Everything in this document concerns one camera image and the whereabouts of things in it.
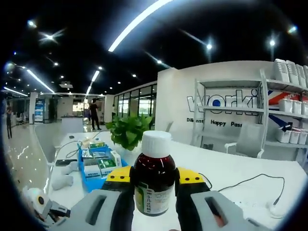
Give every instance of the black ceiling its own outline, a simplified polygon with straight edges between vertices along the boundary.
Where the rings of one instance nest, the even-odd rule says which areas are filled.
[[[25,27],[14,48],[16,55],[12,51],[8,61],[16,65],[3,71],[7,87],[48,92],[21,68],[25,66],[56,92],[85,93],[101,66],[90,93],[117,94],[155,81],[157,72],[166,68],[208,63],[201,42],[209,39],[212,62],[270,60],[266,41],[271,34],[277,39],[275,58],[298,64],[306,61],[306,12],[297,0],[292,1],[292,8],[279,0],[273,1],[275,6],[265,0],[173,0],[134,28],[114,52],[108,51],[113,41],[155,0],[65,2],[50,3],[31,18],[37,28]],[[292,25],[298,31],[290,35],[287,31]],[[56,42],[40,41],[42,33],[59,31]],[[61,81],[70,81],[73,89],[61,88]]]

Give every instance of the red liquid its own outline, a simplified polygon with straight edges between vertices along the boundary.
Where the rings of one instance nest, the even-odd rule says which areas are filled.
[[[144,187],[144,184],[146,184],[148,189],[154,192],[164,192],[174,184],[176,166],[170,155],[164,158],[151,158],[141,153],[135,162],[134,168],[136,186]],[[166,211],[167,209],[157,214],[150,214],[146,211],[141,212],[148,216],[159,216]]]

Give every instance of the person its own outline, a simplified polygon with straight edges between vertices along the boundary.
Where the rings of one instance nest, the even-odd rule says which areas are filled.
[[[111,115],[112,115],[112,120],[114,119],[114,117],[115,117],[115,115],[116,115],[115,112],[116,112],[116,109],[115,109],[115,105],[113,104],[113,105],[112,105],[112,114],[111,114]]]
[[[98,107],[97,107],[97,104],[96,104],[96,99],[93,99],[92,104],[90,105],[90,114],[91,114],[93,130],[95,130],[94,122],[96,122],[97,130],[101,130],[100,124],[98,122],[97,109],[98,109]]]
[[[11,115],[12,115],[12,109],[8,104],[8,107],[6,108],[6,129],[8,131],[9,138],[12,138]]]

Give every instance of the green leaves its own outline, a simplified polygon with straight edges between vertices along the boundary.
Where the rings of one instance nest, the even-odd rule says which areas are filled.
[[[120,144],[123,148],[132,151],[142,140],[143,132],[149,130],[152,117],[140,117],[131,115],[130,117],[114,117],[113,122],[106,123],[107,129],[111,132],[111,140]]]

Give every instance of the medicine bottle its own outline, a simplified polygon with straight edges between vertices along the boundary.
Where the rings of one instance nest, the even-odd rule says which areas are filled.
[[[148,216],[159,216],[168,210],[175,180],[175,163],[170,155],[171,134],[145,131],[135,168],[137,209]]]

